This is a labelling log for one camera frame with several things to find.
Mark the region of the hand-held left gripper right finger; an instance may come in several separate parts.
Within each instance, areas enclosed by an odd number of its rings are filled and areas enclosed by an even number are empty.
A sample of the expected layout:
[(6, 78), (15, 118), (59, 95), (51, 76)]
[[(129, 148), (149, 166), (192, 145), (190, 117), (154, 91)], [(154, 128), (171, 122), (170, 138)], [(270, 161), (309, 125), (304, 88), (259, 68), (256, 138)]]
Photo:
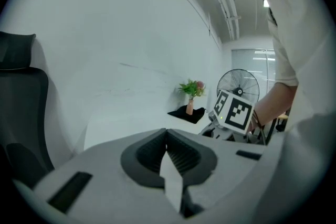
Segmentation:
[(193, 203), (203, 211), (189, 218), (179, 217), (169, 224), (256, 224), (258, 204), (265, 193), (282, 148), (282, 134), (267, 146), (220, 141), (181, 130), (169, 130), (210, 148), (217, 166), (200, 185), (188, 187)]

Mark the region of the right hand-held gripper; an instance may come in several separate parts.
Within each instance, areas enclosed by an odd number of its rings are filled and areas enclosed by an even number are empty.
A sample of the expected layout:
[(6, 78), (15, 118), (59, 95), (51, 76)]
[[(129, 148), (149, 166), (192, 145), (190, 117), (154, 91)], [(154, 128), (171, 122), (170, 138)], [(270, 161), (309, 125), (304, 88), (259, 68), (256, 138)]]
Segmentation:
[(210, 123), (199, 135), (222, 141), (264, 144), (264, 135), (252, 138), (248, 132), (256, 119), (254, 105), (226, 90), (220, 90), (213, 109), (208, 113)]

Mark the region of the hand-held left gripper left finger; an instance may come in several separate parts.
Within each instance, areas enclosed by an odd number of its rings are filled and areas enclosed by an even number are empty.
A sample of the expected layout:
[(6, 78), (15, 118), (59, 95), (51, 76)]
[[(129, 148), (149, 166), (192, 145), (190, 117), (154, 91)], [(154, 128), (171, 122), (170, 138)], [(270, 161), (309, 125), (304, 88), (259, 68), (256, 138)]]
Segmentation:
[(34, 194), (65, 224), (176, 224), (160, 176), (166, 130), (93, 146), (46, 175)]

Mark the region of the person's right forearm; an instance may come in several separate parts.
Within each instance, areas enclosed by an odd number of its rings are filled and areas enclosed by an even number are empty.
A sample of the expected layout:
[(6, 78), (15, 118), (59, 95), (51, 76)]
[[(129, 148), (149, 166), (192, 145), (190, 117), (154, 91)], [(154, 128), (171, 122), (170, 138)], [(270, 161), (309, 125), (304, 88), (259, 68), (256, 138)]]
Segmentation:
[(291, 108), (296, 95), (297, 86), (275, 83), (273, 88), (257, 102), (254, 111), (261, 126), (272, 121)]

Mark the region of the black wrist band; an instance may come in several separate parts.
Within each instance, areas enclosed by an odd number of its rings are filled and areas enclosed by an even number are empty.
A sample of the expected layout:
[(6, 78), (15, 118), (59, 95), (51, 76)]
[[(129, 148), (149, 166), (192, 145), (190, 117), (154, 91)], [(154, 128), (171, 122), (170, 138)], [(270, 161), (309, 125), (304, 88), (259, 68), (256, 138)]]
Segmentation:
[(259, 117), (256, 113), (256, 111), (254, 110), (253, 111), (253, 114), (252, 114), (252, 117), (251, 117), (251, 122), (250, 122), (250, 125), (251, 125), (251, 130), (254, 130), (256, 128), (262, 128), (262, 124), (259, 120)]

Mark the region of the black floor fan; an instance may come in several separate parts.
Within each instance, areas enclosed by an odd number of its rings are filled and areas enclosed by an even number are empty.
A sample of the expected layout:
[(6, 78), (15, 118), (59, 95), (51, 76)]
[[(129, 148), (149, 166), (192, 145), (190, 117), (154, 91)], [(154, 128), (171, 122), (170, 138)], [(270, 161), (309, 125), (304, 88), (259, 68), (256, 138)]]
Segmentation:
[(253, 74), (243, 69), (232, 69), (226, 72), (218, 82), (217, 96), (227, 91), (251, 103), (257, 103), (260, 96), (259, 83)]

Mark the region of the black mat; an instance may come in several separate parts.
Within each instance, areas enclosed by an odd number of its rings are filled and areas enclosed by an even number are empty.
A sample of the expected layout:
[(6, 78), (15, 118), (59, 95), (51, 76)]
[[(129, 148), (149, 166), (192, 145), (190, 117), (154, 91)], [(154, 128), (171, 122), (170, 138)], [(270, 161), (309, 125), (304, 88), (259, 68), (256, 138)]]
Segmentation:
[(204, 116), (205, 108), (193, 109), (192, 115), (186, 113), (187, 105), (181, 106), (175, 111), (168, 112), (168, 115), (197, 124), (198, 121)]

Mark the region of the window blinds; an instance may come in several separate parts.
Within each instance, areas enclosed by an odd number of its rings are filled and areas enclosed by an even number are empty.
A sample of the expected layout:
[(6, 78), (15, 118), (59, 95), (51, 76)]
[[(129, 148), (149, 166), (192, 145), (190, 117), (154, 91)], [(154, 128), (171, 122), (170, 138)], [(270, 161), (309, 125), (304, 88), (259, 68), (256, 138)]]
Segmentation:
[(261, 100), (275, 84), (275, 52), (270, 49), (232, 50), (232, 68), (247, 70), (259, 83)]

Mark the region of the pink vase with flowers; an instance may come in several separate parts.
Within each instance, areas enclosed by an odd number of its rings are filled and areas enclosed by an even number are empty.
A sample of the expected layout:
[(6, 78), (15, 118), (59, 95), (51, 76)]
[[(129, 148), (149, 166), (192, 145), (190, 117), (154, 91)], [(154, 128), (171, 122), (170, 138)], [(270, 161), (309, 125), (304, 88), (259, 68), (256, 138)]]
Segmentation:
[(188, 79), (187, 84), (180, 84), (179, 92), (185, 93), (189, 100), (201, 97), (205, 94), (205, 84), (202, 81)]

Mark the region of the white desk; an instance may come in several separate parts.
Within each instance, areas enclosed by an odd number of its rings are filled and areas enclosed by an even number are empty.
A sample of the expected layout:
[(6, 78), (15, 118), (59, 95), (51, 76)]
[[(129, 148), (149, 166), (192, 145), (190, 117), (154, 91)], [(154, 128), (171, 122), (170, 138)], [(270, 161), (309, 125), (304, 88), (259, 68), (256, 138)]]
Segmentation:
[(209, 123), (207, 114), (194, 124), (162, 112), (123, 115), (119, 118), (92, 118), (86, 129), (83, 149), (87, 150), (104, 142), (162, 128), (198, 134)]

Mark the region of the person's beige shirt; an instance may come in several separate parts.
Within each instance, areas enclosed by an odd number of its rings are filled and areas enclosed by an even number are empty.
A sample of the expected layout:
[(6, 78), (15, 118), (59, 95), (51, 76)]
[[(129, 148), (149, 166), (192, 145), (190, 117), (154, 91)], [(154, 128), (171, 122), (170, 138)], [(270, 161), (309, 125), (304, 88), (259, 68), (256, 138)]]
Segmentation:
[(295, 87), (295, 120), (285, 133), (279, 161), (256, 219), (288, 220), (307, 206), (303, 217), (320, 220), (332, 190), (319, 188), (336, 157), (336, 25), (324, 0), (268, 0), (269, 27), (276, 54), (276, 84)]

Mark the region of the white ceiling pipes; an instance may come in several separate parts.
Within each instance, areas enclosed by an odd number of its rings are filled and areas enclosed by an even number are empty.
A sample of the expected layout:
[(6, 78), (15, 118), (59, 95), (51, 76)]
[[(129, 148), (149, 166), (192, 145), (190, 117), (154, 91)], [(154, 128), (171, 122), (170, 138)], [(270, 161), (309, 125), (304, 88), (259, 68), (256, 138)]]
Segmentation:
[(239, 20), (241, 17), (237, 14), (235, 0), (218, 0), (218, 2), (227, 24), (230, 39), (238, 40), (240, 38)]

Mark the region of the black mesh office chair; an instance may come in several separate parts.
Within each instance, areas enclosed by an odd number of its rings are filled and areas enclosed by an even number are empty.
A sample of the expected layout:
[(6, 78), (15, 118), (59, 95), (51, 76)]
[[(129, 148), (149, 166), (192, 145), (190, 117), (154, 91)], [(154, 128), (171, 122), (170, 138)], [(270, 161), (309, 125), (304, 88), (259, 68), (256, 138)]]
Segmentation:
[(44, 128), (49, 81), (30, 65), (35, 38), (0, 31), (0, 174), (29, 188), (54, 169)]

